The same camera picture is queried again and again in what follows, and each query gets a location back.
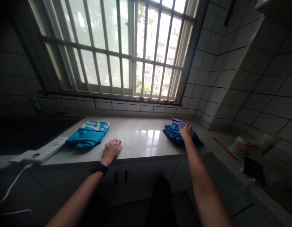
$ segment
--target folded clothing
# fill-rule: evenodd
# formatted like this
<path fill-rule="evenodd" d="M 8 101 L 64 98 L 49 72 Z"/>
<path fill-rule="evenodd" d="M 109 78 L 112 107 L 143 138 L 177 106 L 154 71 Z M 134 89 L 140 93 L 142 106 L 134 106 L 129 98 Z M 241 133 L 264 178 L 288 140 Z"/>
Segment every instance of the folded clothing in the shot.
<path fill-rule="evenodd" d="M 110 123 L 104 121 L 88 121 L 78 129 L 65 143 L 70 148 L 92 148 L 102 142 L 109 129 Z"/>
<path fill-rule="evenodd" d="M 171 119 L 171 124 L 172 124 L 172 125 L 177 125 L 177 126 L 179 126 L 180 128 L 183 128 L 183 127 L 186 125 L 186 123 L 183 122 L 182 120 L 175 119 L 175 118 L 172 118 L 172 119 Z"/>
<path fill-rule="evenodd" d="M 184 140 L 180 135 L 180 127 L 178 125 L 165 125 L 163 133 L 174 145 L 185 147 Z M 204 145 L 196 133 L 193 134 L 192 141 L 196 148 Z"/>

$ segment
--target plastic bag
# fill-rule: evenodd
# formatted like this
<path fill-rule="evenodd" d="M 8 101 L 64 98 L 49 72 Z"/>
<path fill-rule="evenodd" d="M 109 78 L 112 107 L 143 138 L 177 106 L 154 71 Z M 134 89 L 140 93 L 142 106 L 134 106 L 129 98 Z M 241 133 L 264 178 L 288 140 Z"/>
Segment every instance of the plastic bag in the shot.
<path fill-rule="evenodd" d="M 244 136 L 239 136 L 235 139 L 234 144 L 228 148 L 233 154 L 239 157 L 249 157 L 251 152 L 256 151 L 257 145 L 254 144 L 250 139 Z"/>

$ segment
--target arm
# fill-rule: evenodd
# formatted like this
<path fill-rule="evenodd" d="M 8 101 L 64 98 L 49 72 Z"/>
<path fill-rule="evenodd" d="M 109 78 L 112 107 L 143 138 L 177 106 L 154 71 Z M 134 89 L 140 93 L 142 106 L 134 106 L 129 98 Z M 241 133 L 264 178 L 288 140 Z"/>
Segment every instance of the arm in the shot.
<path fill-rule="evenodd" d="M 105 145 L 101 162 L 106 167 L 109 167 L 113 160 L 119 156 L 121 149 L 122 145 L 120 140 L 111 140 Z M 102 177 L 102 172 L 95 172 L 89 175 L 46 226 L 77 226 Z"/>
<path fill-rule="evenodd" d="M 192 141 L 192 126 L 180 129 L 187 150 L 193 194 L 202 226 L 232 226 L 231 219 Z"/>

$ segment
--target white power strip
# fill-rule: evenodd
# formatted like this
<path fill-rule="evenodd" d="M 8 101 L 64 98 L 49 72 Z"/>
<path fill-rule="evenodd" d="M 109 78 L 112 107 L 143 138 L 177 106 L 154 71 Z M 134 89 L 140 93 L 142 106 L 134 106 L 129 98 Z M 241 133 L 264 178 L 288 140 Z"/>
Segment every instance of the white power strip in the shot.
<path fill-rule="evenodd" d="M 68 137 L 58 137 L 38 150 L 28 150 L 10 160 L 13 163 L 41 164 L 65 146 Z"/>

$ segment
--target cabinet handle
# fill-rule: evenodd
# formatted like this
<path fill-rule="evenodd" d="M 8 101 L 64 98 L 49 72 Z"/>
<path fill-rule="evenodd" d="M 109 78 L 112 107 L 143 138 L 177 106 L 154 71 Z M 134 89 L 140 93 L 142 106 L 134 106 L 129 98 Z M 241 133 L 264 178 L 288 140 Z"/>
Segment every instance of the cabinet handle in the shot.
<path fill-rule="evenodd" d="M 119 182 L 119 172 L 114 173 L 114 183 L 117 184 Z"/>
<path fill-rule="evenodd" d="M 127 181 L 128 181 L 128 176 L 127 176 L 127 174 L 128 174 L 128 171 L 126 170 L 126 171 L 125 171 L 125 183 L 127 183 Z"/>

